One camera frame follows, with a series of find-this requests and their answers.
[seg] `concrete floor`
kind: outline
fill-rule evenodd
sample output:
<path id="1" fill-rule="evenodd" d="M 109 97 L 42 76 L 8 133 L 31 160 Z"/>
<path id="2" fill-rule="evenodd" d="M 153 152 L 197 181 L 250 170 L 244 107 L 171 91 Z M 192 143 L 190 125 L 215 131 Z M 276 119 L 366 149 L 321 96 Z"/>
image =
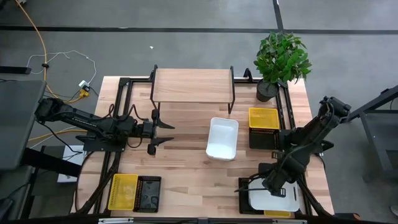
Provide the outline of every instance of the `concrete floor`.
<path id="1" fill-rule="evenodd" d="M 395 16 L 398 2 L 393 0 L 280 0 L 279 4 L 286 29 L 398 29 Z M 71 0 L 68 4 L 61 0 L 31 0 L 25 8 L 38 26 L 277 28 L 272 0 Z M 0 24 L 29 25 L 12 3 L 0 12 Z M 77 50 L 96 61 L 98 73 L 92 86 L 97 91 L 105 75 L 148 75 L 155 63 L 163 68 L 233 65 L 236 76 L 242 75 L 246 67 L 259 76 L 252 61 L 259 40 L 267 36 L 180 32 L 43 32 L 42 35 L 48 52 Z M 338 97 L 356 109 L 380 91 L 398 84 L 396 35 L 300 36 L 313 63 L 313 72 L 306 83 L 313 114 L 325 95 Z M 0 31 L 0 49 L 0 65 L 25 66 L 30 55 L 42 54 L 35 32 Z M 50 63 L 48 83 L 62 95 L 74 94 L 77 84 L 93 74 L 90 61 L 70 55 L 70 60 L 60 55 Z M 33 59 L 33 71 L 40 70 L 41 63 L 42 59 Z M 0 76 L 42 78 L 42 75 Z M 92 95 L 74 106 L 94 112 L 96 100 Z M 398 108 L 398 102 L 392 107 Z M 68 126 L 50 124 L 54 130 Z M 44 133 L 47 130 L 34 126 L 32 136 Z M 72 134 L 62 138 L 69 144 L 79 144 Z M 365 220 L 398 223 L 388 209 L 390 204 L 398 204 L 398 185 L 381 181 L 365 184 L 362 180 L 363 174 L 377 169 L 379 164 L 360 120 L 339 126 L 327 140 L 335 143 L 324 158 L 335 212 L 355 212 Z M 60 143 L 51 139 L 46 145 Z M 70 201 L 65 201 L 68 210 Z M 47 207 L 54 204 L 59 204 L 59 200 L 40 203 Z"/>

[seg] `wooden tabletop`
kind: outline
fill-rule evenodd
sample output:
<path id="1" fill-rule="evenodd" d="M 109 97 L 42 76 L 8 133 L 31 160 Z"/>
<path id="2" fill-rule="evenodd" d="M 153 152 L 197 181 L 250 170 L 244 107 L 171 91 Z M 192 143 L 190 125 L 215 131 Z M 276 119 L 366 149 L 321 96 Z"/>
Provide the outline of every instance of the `wooden tabletop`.
<path id="1" fill-rule="evenodd" d="M 230 69 L 156 70 L 154 102 L 232 102 Z"/>
<path id="2" fill-rule="evenodd" d="M 96 115 L 108 113 L 109 105 L 116 99 L 119 78 L 104 77 Z M 162 177 L 159 212 L 112 211 L 112 216 L 264 218 L 262 215 L 239 214 L 238 194 L 234 190 L 238 186 L 238 177 L 256 173 L 258 163 L 275 162 L 271 159 L 271 151 L 249 148 L 248 110 L 249 107 L 276 108 L 276 102 L 274 99 L 267 103 L 256 100 L 255 84 L 236 84 L 235 90 L 236 101 L 230 115 L 226 104 L 162 103 L 160 117 L 163 122 L 175 126 L 175 129 L 158 128 L 158 136 L 175 139 L 161 144 L 155 157 L 146 152 L 147 139 L 137 149 L 126 147 L 119 166 L 119 173 Z M 290 83 L 289 90 L 296 125 L 304 126 L 312 119 L 304 82 L 300 80 L 296 85 Z M 140 117 L 150 117 L 153 106 L 149 96 L 150 83 L 134 84 L 131 103 L 136 105 Z M 206 156 L 210 119 L 213 117 L 231 118 L 239 122 L 238 151 L 233 161 L 217 161 Z M 138 142 L 138 139 L 129 140 L 132 146 Z M 103 152 L 95 152 L 83 167 L 78 183 L 79 208 L 98 185 L 103 157 Z M 308 188 L 324 208 L 333 213 L 325 171 L 319 158 L 311 158 L 305 175 Z M 101 210 L 107 206 L 108 192 L 106 188 Z"/>

